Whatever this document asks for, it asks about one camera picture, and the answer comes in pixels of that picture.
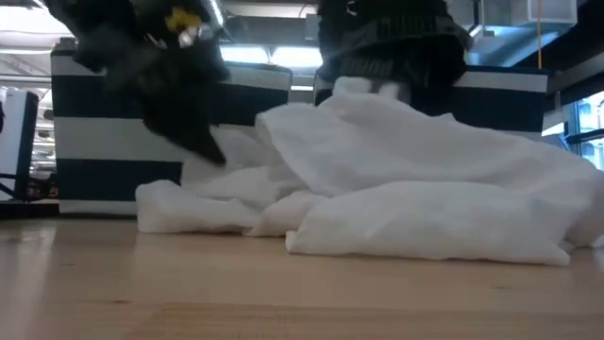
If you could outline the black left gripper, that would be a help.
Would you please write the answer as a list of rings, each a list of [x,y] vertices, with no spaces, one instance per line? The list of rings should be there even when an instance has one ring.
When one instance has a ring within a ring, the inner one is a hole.
[[[210,133],[210,97],[229,77],[218,0],[44,0],[75,40],[73,61],[137,102],[153,133],[212,164],[226,158]],[[168,119],[169,112],[176,120]]]

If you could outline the small off-white garment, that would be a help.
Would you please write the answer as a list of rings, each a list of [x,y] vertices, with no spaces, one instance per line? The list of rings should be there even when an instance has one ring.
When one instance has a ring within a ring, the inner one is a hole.
[[[298,230],[308,212],[325,199],[274,160],[270,146],[253,127],[220,126],[212,135],[225,152],[226,167],[191,155],[179,184],[157,180],[140,185],[140,232],[282,237]]]

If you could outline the black garment with printed waistband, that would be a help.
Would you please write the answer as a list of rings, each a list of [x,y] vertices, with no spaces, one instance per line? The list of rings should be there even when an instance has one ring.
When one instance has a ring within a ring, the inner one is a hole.
[[[319,0],[318,44],[325,82],[341,77],[448,87],[466,71],[470,34],[445,0]]]

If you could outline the large white garment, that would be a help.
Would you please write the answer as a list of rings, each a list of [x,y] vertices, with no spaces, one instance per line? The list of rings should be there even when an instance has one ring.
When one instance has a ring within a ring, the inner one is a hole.
[[[338,81],[319,106],[256,128],[319,201],[287,234],[292,253],[566,265],[604,246],[604,172],[554,145]]]

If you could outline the navy white striped fabric bin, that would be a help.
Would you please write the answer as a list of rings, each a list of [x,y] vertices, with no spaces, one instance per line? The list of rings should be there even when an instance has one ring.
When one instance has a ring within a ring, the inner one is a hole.
[[[189,152],[151,133],[141,115],[105,89],[104,79],[73,60],[76,41],[51,53],[59,211],[122,215],[137,212],[136,188],[159,179],[179,182]],[[291,70],[271,64],[227,63],[209,112],[214,122],[253,126],[258,113],[288,102]]]
[[[547,82],[540,70],[470,65],[450,86],[413,87],[411,107],[477,128],[539,134]]]

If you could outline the ceiling light panel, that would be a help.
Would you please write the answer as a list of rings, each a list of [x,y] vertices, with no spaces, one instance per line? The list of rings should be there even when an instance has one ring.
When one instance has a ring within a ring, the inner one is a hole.
[[[270,51],[265,46],[222,45],[220,50],[226,61],[274,64],[288,68],[318,68],[323,64],[319,50],[314,47],[280,46]]]

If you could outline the window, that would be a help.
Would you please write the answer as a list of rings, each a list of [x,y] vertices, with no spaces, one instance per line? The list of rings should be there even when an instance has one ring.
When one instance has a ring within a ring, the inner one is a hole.
[[[604,171],[604,91],[571,103],[566,123],[570,150]]]

